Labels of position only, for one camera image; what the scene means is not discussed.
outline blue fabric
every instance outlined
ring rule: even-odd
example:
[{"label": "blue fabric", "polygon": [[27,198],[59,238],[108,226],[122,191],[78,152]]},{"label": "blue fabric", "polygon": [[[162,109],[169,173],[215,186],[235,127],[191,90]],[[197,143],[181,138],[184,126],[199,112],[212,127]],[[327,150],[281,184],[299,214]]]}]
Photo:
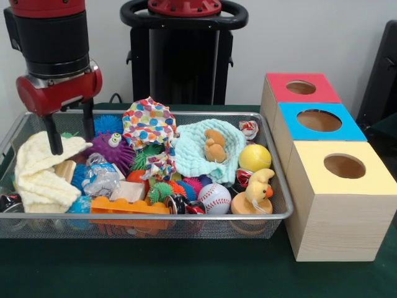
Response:
[{"label": "blue fabric", "polygon": [[[226,141],[228,158],[223,163],[207,161],[204,154],[204,133],[207,129],[220,132]],[[234,183],[238,168],[238,157],[246,141],[242,132],[229,122],[207,119],[177,128],[180,137],[172,141],[175,148],[175,165],[178,173],[185,177],[207,175],[214,183]]]}]

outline duck beak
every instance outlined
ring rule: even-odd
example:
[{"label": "duck beak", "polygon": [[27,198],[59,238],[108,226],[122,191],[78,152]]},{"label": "duck beak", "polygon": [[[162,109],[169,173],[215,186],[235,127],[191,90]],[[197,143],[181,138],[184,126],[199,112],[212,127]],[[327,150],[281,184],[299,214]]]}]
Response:
[{"label": "duck beak", "polygon": [[267,189],[266,189],[266,195],[265,195],[265,197],[266,198],[270,198],[270,197],[272,197],[273,196],[273,189],[269,186]]}]

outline purple spiky ball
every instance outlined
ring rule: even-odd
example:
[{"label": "purple spiky ball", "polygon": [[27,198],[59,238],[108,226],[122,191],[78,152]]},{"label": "purple spiky ball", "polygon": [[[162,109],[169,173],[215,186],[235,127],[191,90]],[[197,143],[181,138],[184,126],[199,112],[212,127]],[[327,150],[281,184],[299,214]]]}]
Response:
[{"label": "purple spiky ball", "polygon": [[121,139],[118,144],[113,146],[109,145],[110,140],[114,139],[114,133],[100,134],[98,137],[91,141],[92,147],[84,151],[84,154],[90,156],[93,153],[101,154],[109,163],[114,163],[119,170],[126,176],[133,163],[135,152],[128,146],[126,140]]}]

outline googly eye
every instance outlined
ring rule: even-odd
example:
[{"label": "googly eye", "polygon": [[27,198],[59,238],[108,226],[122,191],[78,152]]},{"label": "googly eye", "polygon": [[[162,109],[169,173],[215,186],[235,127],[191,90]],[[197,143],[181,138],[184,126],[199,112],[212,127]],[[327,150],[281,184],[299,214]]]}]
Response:
[{"label": "googly eye", "polygon": [[109,146],[111,146],[112,148],[116,148],[121,140],[122,139],[119,140],[118,138],[110,138],[109,139]]},{"label": "googly eye", "polygon": [[122,135],[120,135],[119,133],[113,133],[112,134],[112,138],[116,138],[117,140],[122,140]]}]

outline baseball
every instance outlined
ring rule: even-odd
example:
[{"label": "baseball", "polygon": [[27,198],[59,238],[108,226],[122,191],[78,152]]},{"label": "baseball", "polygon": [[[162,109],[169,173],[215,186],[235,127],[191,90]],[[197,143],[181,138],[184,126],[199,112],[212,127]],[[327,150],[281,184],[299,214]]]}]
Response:
[{"label": "baseball", "polygon": [[231,196],[224,186],[212,183],[203,187],[198,194],[198,201],[204,204],[207,214],[227,214]]}]

